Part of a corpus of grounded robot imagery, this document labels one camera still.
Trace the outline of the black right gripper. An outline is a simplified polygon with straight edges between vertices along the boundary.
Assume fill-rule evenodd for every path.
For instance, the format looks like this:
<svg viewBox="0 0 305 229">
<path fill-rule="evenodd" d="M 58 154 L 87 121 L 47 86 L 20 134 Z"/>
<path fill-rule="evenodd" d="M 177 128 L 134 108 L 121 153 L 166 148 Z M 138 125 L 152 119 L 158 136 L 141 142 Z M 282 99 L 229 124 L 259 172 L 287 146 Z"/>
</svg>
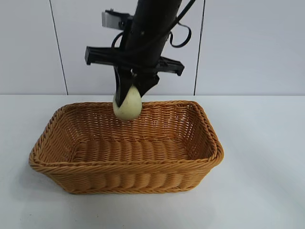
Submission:
<svg viewBox="0 0 305 229">
<path fill-rule="evenodd" d="M 133 84 L 133 76 L 130 69 L 141 73 L 134 79 L 140 97 L 143 97 L 150 89 L 159 82 L 159 76 L 155 73 L 166 72 L 180 76 L 184 65 L 180 61 L 162 57 L 166 41 L 169 39 L 174 48 L 181 48 L 185 42 L 173 44 L 173 33 L 171 29 L 183 26 L 179 21 L 161 30 L 161 25 L 138 24 L 135 21 L 102 22 L 102 26 L 117 29 L 121 32 L 113 39 L 110 47 L 86 47 L 85 62 L 118 66 L 115 68 L 116 92 L 115 101 L 121 106 L 129 89 Z"/>
</svg>

